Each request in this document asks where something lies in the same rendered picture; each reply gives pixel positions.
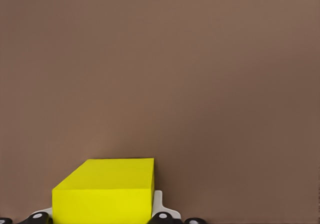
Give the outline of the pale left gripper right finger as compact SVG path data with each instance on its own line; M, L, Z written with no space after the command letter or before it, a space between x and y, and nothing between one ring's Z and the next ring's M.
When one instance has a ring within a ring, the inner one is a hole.
M149 224L181 224L181 214L163 205L163 192L155 190Z

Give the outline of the pale left gripper left finger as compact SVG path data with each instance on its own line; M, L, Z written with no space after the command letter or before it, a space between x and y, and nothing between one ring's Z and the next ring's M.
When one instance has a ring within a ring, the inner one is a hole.
M52 214L53 210L51 207L38 210L30 214L20 224L54 224Z

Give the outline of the yellow drawer cabinet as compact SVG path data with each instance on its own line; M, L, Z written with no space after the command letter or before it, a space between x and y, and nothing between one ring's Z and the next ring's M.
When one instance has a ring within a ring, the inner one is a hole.
M146 224L153 158L88 159L52 190L54 224Z

